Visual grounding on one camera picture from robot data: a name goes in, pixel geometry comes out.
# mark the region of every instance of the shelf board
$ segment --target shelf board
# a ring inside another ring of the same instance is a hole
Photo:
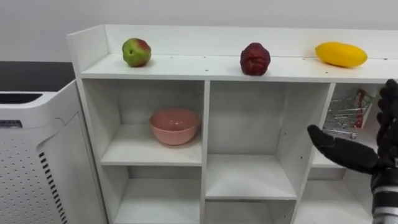
[[[208,155],[206,199],[296,199],[275,156]]]
[[[207,224],[272,224],[264,202],[206,202]]]
[[[201,166],[201,137],[182,146],[156,140],[149,125],[121,125],[106,150],[103,166]]]
[[[130,179],[114,224],[199,224],[200,181]]]
[[[377,150],[376,136],[373,136],[372,134],[368,133],[365,129],[358,129],[358,132],[356,134],[356,139],[351,139],[347,134],[334,134],[334,136],[356,141],[358,143],[364,144],[365,146],[369,146],[374,150]],[[327,159],[318,150],[316,150],[315,157],[312,161],[312,167],[344,169],[344,167],[335,164],[334,162]]]
[[[342,181],[308,181],[295,224],[372,223]]]
[[[358,68],[326,65],[315,58],[272,57],[261,77],[243,75],[238,56],[153,55],[147,66],[129,67],[121,54],[108,54],[80,78],[234,80],[270,82],[385,83],[396,78],[398,60],[369,59]]]

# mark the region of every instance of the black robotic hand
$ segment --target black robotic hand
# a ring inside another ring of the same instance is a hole
[[[380,130],[377,134],[377,153],[374,149],[325,134],[315,125],[308,127],[314,146],[329,160],[366,174],[375,174],[381,169],[396,166],[398,159],[398,84],[388,80],[380,90],[381,99],[377,115]]]

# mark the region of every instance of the red fruit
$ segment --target red fruit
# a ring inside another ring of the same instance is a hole
[[[260,43],[249,44],[241,53],[241,68],[245,75],[263,75],[271,63],[271,56]]]

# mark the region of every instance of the white appliance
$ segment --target white appliance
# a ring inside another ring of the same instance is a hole
[[[0,223],[105,224],[75,81],[0,92]]]

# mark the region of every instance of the yellow fruit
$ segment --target yellow fruit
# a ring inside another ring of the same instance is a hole
[[[322,62],[347,68],[362,65],[368,59],[359,47],[339,42],[322,43],[315,48],[315,53]]]

